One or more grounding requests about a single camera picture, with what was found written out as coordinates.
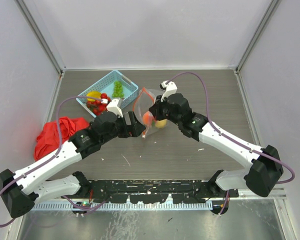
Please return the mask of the yellow mango slice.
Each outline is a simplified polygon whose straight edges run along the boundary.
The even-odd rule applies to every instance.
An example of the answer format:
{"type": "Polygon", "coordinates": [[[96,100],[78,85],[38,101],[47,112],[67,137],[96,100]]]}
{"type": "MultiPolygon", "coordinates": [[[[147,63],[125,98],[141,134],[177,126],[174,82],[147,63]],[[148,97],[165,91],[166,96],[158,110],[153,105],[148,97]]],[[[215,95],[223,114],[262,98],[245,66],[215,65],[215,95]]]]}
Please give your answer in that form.
{"type": "Polygon", "coordinates": [[[99,91],[90,91],[86,94],[87,101],[94,102],[97,99],[101,98],[101,93],[99,91]]]}

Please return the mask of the red orange peach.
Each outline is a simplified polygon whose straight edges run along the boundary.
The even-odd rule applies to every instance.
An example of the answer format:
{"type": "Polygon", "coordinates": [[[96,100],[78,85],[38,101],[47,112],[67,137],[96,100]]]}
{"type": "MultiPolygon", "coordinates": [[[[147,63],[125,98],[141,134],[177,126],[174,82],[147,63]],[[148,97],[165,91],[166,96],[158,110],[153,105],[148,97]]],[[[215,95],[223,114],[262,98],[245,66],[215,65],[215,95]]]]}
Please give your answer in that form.
{"type": "Polygon", "coordinates": [[[144,123],[144,125],[151,126],[154,121],[155,121],[155,118],[150,111],[147,111],[143,114],[142,122],[144,123]]]}

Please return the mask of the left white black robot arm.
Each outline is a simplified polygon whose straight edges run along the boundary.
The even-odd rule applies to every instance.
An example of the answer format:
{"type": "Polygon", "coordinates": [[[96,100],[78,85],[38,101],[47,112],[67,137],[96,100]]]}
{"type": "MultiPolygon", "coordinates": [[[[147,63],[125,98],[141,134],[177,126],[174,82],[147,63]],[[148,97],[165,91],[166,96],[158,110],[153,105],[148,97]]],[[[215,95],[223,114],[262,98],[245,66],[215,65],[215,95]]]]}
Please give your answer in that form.
{"type": "Polygon", "coordinates": [[[29,212],[35,204],[63,195],[85,198],[90,185],[82,175],[50,181],[49,178],[64,168],[99,151],[115,138],[137,138],[146,127],[134,112],[128,112],[130,123],[122,116],[106,111],[97,116],[87,128],[75,132],[60,148],[37,162],[12,172],[0,173],[0,196],[11,218],[29,212]]]}

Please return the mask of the yellow pear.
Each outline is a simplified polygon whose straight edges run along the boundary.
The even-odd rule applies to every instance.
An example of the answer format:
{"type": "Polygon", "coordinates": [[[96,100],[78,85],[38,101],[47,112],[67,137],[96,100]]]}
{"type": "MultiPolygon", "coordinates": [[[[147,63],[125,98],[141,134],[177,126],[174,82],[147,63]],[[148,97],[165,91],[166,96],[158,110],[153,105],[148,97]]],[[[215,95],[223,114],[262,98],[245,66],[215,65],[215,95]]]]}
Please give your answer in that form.
{"type": "Polygon", "coordinates": [[[164,128],[166,125],[167,125],[167,120],[166,119],[163,119],[163,120],[157,120],[154,124],[154,126],[157,128],[157,129],[162,129],[164,128]]]}

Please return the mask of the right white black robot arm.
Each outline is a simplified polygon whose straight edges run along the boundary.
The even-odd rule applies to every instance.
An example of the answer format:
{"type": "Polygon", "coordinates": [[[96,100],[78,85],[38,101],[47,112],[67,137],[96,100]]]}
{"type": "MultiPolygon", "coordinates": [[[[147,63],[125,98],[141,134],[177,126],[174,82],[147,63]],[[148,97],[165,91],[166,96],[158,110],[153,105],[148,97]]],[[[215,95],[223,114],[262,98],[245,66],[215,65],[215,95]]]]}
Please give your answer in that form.
{"type": "Polygon", "coordinates": [[[218,170],[208,181],[210,193],[221,197],[226,191],[248,188],[260,197],[267,197],[278,183],[284,170],[278,150],[267,145],[248,143],[192,111],[189,102],[180,93],[162,100],[157,96],[149,108],[155,120],[168,120],[188,138],[208,144],[242,165],[240,170],[218,170]]]}

